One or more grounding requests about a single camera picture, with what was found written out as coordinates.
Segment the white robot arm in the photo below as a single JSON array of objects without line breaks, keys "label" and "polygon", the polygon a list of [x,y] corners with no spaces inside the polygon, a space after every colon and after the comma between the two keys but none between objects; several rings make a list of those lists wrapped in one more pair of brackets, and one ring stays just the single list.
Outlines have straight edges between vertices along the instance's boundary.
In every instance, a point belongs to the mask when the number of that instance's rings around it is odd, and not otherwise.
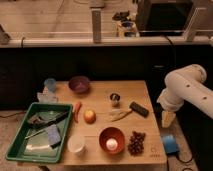
[{"label": "white robot arm", "polygon": [[213,90],[203,85],[206,79],[205,69],[198,64],[173,70],[166,75],[164,79],[166,87],[157,99],[163,108],[161,112],[163,128],[168,128],[172,124],[176,112],[185,101],[213,119]]}]

